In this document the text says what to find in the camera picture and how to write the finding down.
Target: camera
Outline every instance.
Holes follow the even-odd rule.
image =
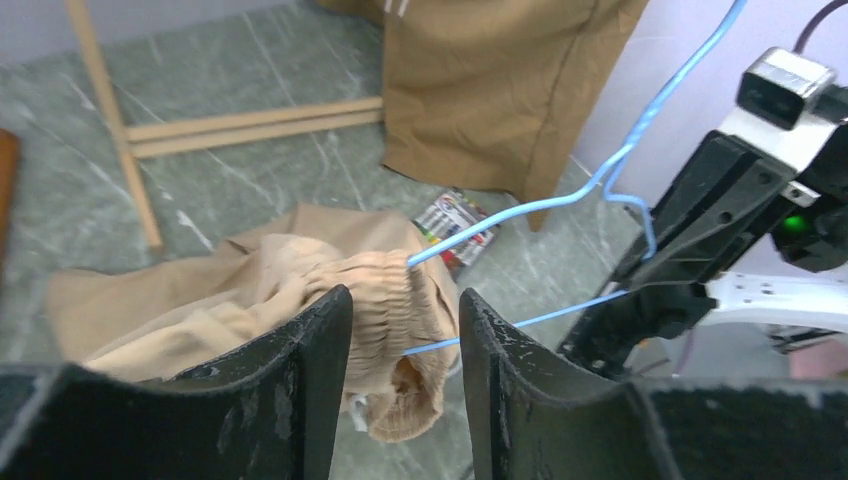
[[[836,79],[836,71],[782,48],[767,50],[744,74],[740,108],[784,130],[812,112]]]

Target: wooden frame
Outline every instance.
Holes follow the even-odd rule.
[[[282,108],[260,112],[182,120],[127,127],[121,117],[103,52],[88,12],[86,0],[65,0],[68,17],[80,44],[85,68],[103,117],[109,127],[121,168],[135,203],[147,244],[160,253],[164,244],[144,188],[138,161],[177,152],[234,145],[378,123],[383,120],[381,97],[325,105]]]

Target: black cable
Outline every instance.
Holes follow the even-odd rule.
[[[806,48],[807,42],[810,40],[810,37],[816,30],[816,27],[818,27],[819,24],[837,8],[844,7],[845,5],[848,5],[848,0],[833,0],[819,10],[819,12],[810,19],[807,26],[804,27],[801,35],[798,36],[798,40],[795,42],[795,48],[793,48],[792,51],[799,55],[804,53],[804,48]]]

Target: wooden object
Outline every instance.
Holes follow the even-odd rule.
[[[94,87],[97,102],[115,143],[145,238],[151,249],[156,252],[161,252],[164,245],[144,187],[138,165],[140,158],[378,123],[383,120],[382,98],[371,97],[326,105],[127,127],[109,79],[86,0],[65,0],[65,5],[79,40],[82,59]]]
[[[0,130],[0,266],[3,264],[6,232],[9,230],[19,155],[20,141],[18,137],[6,130]]]

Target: marble floor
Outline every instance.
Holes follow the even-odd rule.
[[[128,122],[352,99],[379,94],[381,32],[308,3],[156,34],[106,48]],[[0,65],[0,128],[23,140],[0,302],[0,361],[56,362],[42,314],[57,269],[117,273],[160,261],[145,246],[103,119],[80,58]],[[413,216],[439,187],[379,166],[379,126],[169,155],[143,163],[168,247],[165,260],[203,255],[223,237],[264,224],[298,201]],[[587,179],[572,165],[561,192]],[[504,195],[470,192],[490,211]],[[507,319],[523,320],[589,299],[637,234],[624,211],[590,196],[554,211],[544,230],[509,222],[484,258],[460,278]],[[568,318],[529,331],[553,346]],[[458,479],[471,458],[461,376],[446,411],[422,437],[381,445],[338,427],[333,478]]]

